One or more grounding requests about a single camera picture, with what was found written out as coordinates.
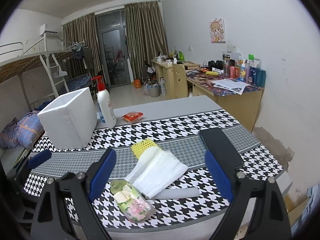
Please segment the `white bottle red pump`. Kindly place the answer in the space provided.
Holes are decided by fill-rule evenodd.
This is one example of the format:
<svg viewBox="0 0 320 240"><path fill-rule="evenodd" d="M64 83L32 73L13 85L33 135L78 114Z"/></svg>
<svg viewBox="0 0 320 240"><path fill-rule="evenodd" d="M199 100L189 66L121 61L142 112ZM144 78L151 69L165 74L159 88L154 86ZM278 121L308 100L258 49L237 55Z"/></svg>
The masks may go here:
<svg viewBox="0 0 320 240"><path fill-rule="evenodd" d="M91 78L97 83L97 108L100 121L106 125L107 128L112 129L116 125L116 116L111 106L111 98L103 77L101 75Z"/></svg>

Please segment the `brown curtain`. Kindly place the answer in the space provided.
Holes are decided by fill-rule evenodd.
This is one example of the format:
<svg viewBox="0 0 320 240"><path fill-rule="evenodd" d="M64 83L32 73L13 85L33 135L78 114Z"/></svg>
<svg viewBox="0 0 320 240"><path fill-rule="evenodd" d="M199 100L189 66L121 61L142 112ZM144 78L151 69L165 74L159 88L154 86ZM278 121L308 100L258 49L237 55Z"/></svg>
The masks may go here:
<svg viewBox="0 0 320 240"><path fill-rule="evenodd" d="M96 76L102 68L95 15L91 13L64 24L62 35L64 47L72 52L67 61L69 76L74 78L87 73Z"/></svg>
<svg viewBox="0 0 320 240"><path fill-rule="evenodd" d="M157 1L125 5L127 47L134 79L145 80L145 62L168 54L167 38Z"/></svg>

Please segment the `floral tissue pack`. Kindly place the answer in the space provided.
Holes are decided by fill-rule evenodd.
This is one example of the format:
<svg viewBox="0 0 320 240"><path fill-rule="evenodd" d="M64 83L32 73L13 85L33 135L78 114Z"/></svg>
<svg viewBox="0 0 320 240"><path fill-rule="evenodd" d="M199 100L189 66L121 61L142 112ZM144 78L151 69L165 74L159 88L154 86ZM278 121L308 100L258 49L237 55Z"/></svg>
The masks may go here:
<svg viewBox="0 0 320 240"><path fill-rule="evenodd" d="M124 216L133 223L141 223L155 214L155 208L125 180L111 181L111 194Z"/></svg>

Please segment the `orange bag on floor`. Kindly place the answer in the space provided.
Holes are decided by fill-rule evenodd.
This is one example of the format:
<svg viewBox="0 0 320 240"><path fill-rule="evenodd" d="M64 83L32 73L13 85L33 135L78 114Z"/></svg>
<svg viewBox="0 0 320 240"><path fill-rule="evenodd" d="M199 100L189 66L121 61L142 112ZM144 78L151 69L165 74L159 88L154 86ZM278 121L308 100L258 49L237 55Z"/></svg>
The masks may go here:
<svg viewBox="0 0 320 240"><path fill-rule="evenodd" d="M134 80L135 89L140 89L142 87L140 79Z"/></svg>

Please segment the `houndstooth table cloth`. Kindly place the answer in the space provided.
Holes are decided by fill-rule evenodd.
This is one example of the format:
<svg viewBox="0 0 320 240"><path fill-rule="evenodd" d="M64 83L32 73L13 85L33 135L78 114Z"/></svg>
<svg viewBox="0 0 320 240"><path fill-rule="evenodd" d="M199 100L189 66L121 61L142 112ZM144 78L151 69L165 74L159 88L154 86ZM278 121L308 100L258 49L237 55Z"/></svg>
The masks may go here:
<svg viewBox="0 0 320 240"><path fill-rule="evenodd" d="M164 176L174 179L170 190L196 189L195 197L151 200L155 213L146 221L134 223L122 213L106 184L100 197L93 201L93 208L103 226L114 232L163 231L196 224L223 214L229 205L219 192L204 163L206 147L200 132L220 128L231 141L244 161L240 171L251 179L278 178L284 168L273 154L227 111L178 116L144 121L113 129L97 129L86 148L59 150L44 136L34 146L31 156L50 150L52 157L33 169L24 184L31 196L39 196L49 177L60 178L66 172L86 171L100 159L108 147L117 155L111 180L126 180L139 192L144 190L143 179Z"/></svg>

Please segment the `printed paper sheets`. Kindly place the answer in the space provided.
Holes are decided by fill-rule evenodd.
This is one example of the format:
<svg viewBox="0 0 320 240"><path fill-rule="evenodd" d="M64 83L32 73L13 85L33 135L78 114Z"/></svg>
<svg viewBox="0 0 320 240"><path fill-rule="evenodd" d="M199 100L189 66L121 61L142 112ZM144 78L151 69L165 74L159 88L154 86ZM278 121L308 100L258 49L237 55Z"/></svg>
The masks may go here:
<svg viewBox="0 0 320 240"><path fill-rule="evenodd" d="M213 80L211 83L213 87L226 89L238 95L242 95L245 88L249 86L249 84L236 79Z"/></svg>

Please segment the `dark thermos flask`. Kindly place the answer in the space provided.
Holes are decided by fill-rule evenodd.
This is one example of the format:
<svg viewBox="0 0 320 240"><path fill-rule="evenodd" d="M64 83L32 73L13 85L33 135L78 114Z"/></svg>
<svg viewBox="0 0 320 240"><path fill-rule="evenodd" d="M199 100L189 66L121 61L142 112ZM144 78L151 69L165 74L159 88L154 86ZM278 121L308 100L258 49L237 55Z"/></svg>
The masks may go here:
<svg viewBox="0 0 320 240"><path fill-rule="evenodd" d="M230 70L229 70L229 62L230 62L230 55L223 54L223 75L224 77L230 77Z"/></svg>

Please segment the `blue plaid quilt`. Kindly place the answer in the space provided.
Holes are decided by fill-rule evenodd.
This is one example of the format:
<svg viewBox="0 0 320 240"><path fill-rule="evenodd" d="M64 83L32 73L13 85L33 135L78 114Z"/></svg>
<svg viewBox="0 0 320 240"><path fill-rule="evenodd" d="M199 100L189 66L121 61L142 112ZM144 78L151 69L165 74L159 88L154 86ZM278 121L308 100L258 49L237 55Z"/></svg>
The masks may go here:
<svg viewBox="0 0 320 240"><path fill-rule="evenodd" d="M21 120L14 118L1 131L1 149L23 147L31 150L44 129L37 114L31 111Z"/></svg>

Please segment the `white foam sheet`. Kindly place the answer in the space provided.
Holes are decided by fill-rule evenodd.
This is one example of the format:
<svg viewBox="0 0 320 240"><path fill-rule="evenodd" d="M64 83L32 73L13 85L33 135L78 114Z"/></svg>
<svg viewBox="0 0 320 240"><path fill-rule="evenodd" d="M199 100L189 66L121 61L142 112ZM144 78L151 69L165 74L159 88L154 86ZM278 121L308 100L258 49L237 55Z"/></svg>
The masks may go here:
<svg viewBox="0 0 320 240"><path fill-rule="evenodd" d="M140 193L153 197L178 180L187 170L188 166L170 151L154 146L144 151L125 180Z"/></svg>

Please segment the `yellow foam fruit net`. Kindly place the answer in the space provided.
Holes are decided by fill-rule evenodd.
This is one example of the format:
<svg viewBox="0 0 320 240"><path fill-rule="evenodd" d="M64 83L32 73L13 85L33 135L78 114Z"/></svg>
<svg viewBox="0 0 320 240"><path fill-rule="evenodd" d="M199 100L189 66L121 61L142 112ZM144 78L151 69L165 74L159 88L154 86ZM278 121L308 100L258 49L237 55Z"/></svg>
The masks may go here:
<svg viewBox="0 0 320 240"><path fill-rule="evenodd" d="M144 139L134 145L131 146L131 151L133 155L139 159L140 156L144 153L145 150L147 150L150 147L157 146L157 144L152 141L150 138Z"/></svg>

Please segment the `anime girl wall picture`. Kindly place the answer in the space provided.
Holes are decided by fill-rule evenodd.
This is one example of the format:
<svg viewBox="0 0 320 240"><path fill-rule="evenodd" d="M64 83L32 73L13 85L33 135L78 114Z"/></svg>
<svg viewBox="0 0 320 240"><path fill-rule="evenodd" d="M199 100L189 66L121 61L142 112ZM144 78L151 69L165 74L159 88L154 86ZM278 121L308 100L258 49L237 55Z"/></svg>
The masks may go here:
<svg viewBox="0 0 320 240"><path fill-rule="evenodd" d="M225 24L221 18L216 18L210 22L210 40L212 43L225 42Z"/></svg>

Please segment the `right brown curtain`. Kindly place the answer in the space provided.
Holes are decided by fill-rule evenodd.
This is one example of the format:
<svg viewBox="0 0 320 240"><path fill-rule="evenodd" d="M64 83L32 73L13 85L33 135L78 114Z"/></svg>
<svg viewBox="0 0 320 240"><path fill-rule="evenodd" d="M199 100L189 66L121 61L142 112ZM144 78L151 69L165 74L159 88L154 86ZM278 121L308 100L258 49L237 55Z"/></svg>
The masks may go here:
<svg viewBox="0 0 320 240"><path fill-rule="evenodd" d="M127 47L134 79L145 80L145 62L168 54L167 38L157 1L125 5Z"/></svg>

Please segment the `red snack packet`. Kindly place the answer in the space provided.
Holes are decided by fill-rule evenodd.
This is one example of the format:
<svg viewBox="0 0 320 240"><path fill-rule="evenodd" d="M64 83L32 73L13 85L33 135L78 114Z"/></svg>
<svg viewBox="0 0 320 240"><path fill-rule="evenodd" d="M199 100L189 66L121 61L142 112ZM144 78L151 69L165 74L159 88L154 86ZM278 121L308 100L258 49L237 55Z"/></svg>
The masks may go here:
<svg viewBox="0 0 320 240"><path fill-rule="evenodd" d="M138 122L140 119L142 119L143 116L144 114L142 112L132 111L123 115L122 119L129 124L134 124L135 122Z"/></svg>

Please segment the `white metal bunk bed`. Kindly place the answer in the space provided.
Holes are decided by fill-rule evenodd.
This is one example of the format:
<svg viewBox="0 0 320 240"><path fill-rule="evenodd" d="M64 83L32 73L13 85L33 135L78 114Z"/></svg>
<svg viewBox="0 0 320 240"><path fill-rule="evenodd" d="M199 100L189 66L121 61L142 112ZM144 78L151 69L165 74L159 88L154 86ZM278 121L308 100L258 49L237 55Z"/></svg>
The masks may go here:
<svg viewBox="0 0 320 240"><path fill-rule="evenodd" d="M1 56L18 52L15 58L1 62L1 83L13 77L18 77L25 102L29 110L40 107L46 101L52 101L61 94L72 92L79 88L93 88L91 74L84 74L71 78L67 72L67 61L72 52L65 47L65 41L59 35L44 34L29 49L25 50L22 42L12 42L1 45L6 50ZM10 46L17 46L13 50L7 50ZM30 102L25 89L23 74L36 68L43 68L48 76L52 92Z"/></svg>

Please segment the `white styrofoam box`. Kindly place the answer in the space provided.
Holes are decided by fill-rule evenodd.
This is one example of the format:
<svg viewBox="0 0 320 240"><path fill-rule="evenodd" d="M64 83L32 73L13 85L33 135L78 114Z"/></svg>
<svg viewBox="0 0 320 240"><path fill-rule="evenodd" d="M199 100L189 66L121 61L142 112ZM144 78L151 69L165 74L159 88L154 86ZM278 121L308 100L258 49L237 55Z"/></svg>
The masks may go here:
<svg viewBox="0 0 320 240"><path fill-rule="evenodd" d="M97 113L88 87L57 97L37 116L58 150L85 148L97 125Z"/></svg>

